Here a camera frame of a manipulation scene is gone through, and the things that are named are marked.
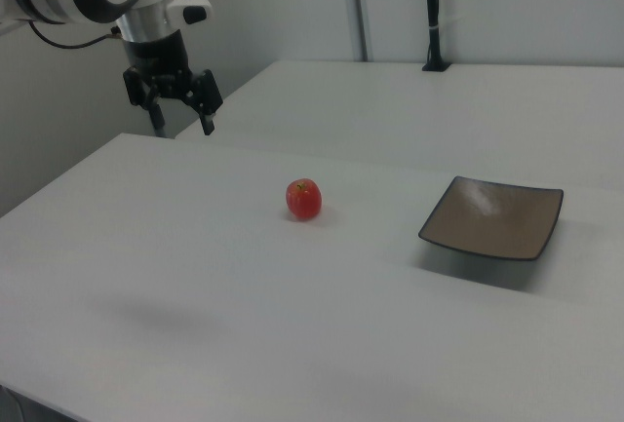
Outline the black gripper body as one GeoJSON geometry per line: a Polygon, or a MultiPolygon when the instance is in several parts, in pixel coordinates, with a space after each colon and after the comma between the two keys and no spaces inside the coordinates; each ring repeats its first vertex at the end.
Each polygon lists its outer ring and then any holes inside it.
{"type": "Polygon", "coordinates": [[[163,98],[185,99],[191,88],[191,71],[180,31],[152,42],[123,44],[130,67],[137,68],[148,89],[156,85],[163,98]]]}

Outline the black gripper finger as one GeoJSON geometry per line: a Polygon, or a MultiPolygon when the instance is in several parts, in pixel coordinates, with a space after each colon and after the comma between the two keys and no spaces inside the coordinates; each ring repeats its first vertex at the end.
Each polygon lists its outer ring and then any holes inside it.
{"type": "Polygon", "coordinates": [[[190,106],[199,116],[204,135],[211,135],[215,130],[214,117],[223,104],[223,98],[210,69],[192,78],[188,98],[190,106]]]}
{"type": "Polygon", "coordinates": [[[165,119],[158,104],[160,97],[158,87],[151,85],[149,89],[146,89],[137,68],[134,66],[129,67],[123,73],[123,79],[130,104],[140,106],[145,110],[153,126],[164,126],[165,119]]]}

